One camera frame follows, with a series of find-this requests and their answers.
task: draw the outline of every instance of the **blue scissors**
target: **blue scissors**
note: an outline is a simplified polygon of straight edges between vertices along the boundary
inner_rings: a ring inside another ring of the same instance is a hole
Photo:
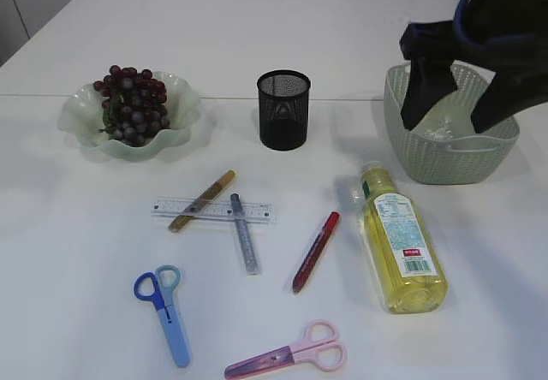
[[[162,281],[163,271],[173,271],[175,273],[175,280],[169,285],[165,286]],[[139,291],[139,286],[145,279],[152,280],[152,286],[154,292],[150,295],[143,295]],[[151,301],[156,308],[160,323],[164,329],[165,338],[170,345],[171,355],[177,367],[187,367],[190,363],[190,355],[188,353],[188,343],[182,330],[182,324],[179,321],[179,316],[173,305],[173,290],[179,284],[181,280],[181,273],[175,266],[165,265],[156,269],[155,273],[150,271],[142,274],[135,281],[134,293],[135,297],[139,300]]]

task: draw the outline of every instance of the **barcode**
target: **barcode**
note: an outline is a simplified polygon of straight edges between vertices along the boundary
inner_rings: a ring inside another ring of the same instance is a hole
[[[405,271],[409,273],[410,271],[431,271],[430,265],[426,260],[404,260]]]

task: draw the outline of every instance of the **scissors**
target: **scissors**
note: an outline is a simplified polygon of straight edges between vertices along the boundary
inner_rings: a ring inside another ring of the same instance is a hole
[[[331,331],[331,335],[325,339],[313,340],[312,332],[315,326],[325,326]],[[237,380],[299,363],[313,363],[321,371],[338,370],[346,363],[346,347],[338,341],[338,338],[339,331],[335,325],[327,320],[314,320],[308,324],[303,339],[278,350],[230,365],[224,370],[224,378]],[[319,354],[331,349],[337,349],[340,352],[339,359],[332,365],[327,365]]]
[[[165,286],[162,280],[162,272],[164,271],[173,271],[175,273],[175,280],[169,286]],[[152,280],[154,292],[150,295],[143,295],[139,291],[139,287],[145,279]],[[158,267],[155,273],[149,271],[139,276],[135,281],[134,293],[137,299],[153,303],[164,329],[165,338],[170,346],[175,364],[177,367],[187,367],[190,363],[187,339],[182,331],[182,324],[179,321],[179,316],[173,304],[173,290],[175,290],[180,280],[181,272],[175,266],[167,264]]]

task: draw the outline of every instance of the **bunch of grapes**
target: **bunch of grapes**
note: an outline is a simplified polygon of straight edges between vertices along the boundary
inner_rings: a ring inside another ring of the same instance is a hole
[[[143,146],[161,130],[170,127],[165,108],[165,84],[152,78],[149,69],[112,65],[93,89],[107,98],[103,101],[103,132],[126,145]]]

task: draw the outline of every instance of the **green plastic basket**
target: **green plastic basket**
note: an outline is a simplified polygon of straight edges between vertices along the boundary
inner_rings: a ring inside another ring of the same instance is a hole
[[[384,118],[390,142],[409,177],[421,183],[456,185],[483,181],[517,141],[514,117],[483,134],[474,132],[470,114],[487,82],[473,69],[453,65],[459,89],[438,102],[412,131],[402,122],[409,83],[408,64],[388,71],[384,86]]]

